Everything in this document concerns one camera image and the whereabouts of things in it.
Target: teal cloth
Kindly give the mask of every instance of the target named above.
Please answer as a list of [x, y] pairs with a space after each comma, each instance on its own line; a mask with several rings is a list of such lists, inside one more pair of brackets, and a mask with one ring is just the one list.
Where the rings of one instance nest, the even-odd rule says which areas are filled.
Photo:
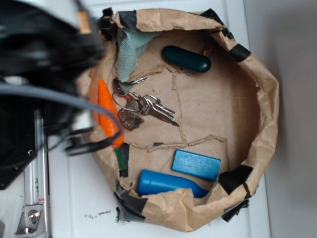
[[118, 56], [114, 64], [121, 82], [129, 80], [130, 74], [138, 66], [138, 57], [146, 50], [148, 43], [161, 32], [133, 32], [127, 29], [118, 29]]

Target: blue plastic bottle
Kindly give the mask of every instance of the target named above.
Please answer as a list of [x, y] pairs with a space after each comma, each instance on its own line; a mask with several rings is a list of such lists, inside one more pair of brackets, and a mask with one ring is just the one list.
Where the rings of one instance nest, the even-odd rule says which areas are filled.
[[193, 181], [166, 175], [149, 170], [142, 170], [139, 181], [138, 193], [140, 195], [157, 194], [160, 192], [173, 191], [178, 188], [191, 188], [194, 197], [205, 197], [208, 191], [199, 187]]

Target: paper bag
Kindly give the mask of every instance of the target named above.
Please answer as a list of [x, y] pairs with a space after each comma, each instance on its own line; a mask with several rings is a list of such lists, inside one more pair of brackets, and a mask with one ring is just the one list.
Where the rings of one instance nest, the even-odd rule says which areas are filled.
[[[133, 91], [160, 98], [164, 106], [175, 111], [174, 118], [180, 124], [176, 127], [145, 116], [139, 128], [125, 130], [125, 143], [129, 144], [125, 178], [120, 176], [113, 148], [94, 154], [118, 200], [119, 217], [184, 232], [198, 229], [219, 216], [229, 220], [232, 211], [245, 206], [246, 199], [254, 195], [274, 154], [279, 107], [277, 80], [253, 54], [236, 43], [211, 9], [201, 15], [146, 9], [107, 17], [118, 28], [161, 32], [138, 58], [130, 79], [148, 75]], [[168, 45], [209, 57], [211, 69], [202, 74], [186, 74], [168, 64], [161, 55]], [[104, 79], [112, 92], [111, 82], [117, 76], [116, 44], [108, 40], [105, 46], [105, 57], [99, 65], [79, 79], [82, 93], [94, 103], [98, 102], [98, 80]], [[99, 141], [105, 134], [98, 126], [98, 117], [94, 118], [96, 126], [89, 140]], [[159, 146], [149, 147], [157, 142]], [[172, 171], [176, 148], [221, 159], [218, 181]], [[194, 198], [190, 189], [182, 188], [139, 196], [136, 191], [142, 169], [188, 178], [210, 192], [204, 198]]]

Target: carrot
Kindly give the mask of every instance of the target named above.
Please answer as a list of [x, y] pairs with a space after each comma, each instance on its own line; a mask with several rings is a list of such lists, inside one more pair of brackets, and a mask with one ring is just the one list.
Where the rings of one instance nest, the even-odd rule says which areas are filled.
[[[118, 112], [115, 108], [115, 105], [112, 100], [112, 96], [109, 92], [109, 89], [103, 79], [99, 79], [99, 88], [98, 88], [98, 104], [100, 107], [103, 107], [109, 110], [115, 117], [119, 120]], [[113, 120], [104, 115], [99, 114], [99, 125], [104, 130], [107, 137], [114, 136], [119, 128]], [[124, 142], [124, 135], [121, 134], [115, 141], [113, 141], [112, 146], [114, 148], [115, 154], [118, 159], [119, 168], [125, 170], [126, 166], [121, 155], [120, 146]]]

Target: blue wooden block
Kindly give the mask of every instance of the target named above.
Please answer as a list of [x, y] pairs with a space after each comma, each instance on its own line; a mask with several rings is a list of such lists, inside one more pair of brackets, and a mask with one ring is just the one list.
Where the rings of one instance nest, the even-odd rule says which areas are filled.
[[177, 172], [216, 180], [220, 163], [220, 159], [177, 149], [172, 169]]

